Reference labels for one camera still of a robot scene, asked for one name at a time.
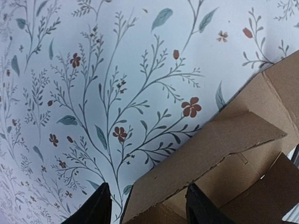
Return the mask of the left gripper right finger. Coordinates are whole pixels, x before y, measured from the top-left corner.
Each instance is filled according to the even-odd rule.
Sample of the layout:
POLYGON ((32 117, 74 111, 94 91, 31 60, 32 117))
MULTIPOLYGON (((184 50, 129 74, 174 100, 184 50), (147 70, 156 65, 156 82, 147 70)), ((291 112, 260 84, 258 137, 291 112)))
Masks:
POLYGON ((213 204, 195 183, 187 187, 185 198, 188 224, 235 224, 213 204))

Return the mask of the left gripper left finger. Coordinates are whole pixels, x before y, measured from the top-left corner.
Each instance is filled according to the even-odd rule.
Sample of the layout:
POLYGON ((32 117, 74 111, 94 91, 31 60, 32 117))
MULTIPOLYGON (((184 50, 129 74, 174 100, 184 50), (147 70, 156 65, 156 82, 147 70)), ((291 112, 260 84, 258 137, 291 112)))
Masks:
POLYGON ((112 199, 108 183, 102 183, 88 200, 62 224, 110 224, 112 199))

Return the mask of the brown cardboard box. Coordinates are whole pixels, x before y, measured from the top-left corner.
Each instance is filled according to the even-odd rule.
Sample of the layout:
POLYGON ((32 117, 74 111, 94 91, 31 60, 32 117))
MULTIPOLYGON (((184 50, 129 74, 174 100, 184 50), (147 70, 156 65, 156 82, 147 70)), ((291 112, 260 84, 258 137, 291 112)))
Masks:
POLYGON ((281 224, 299 203, 299 54, 258 73, 211 121, 133 185, 123 224, 187 224, 203 191, 236 224, 281 224))

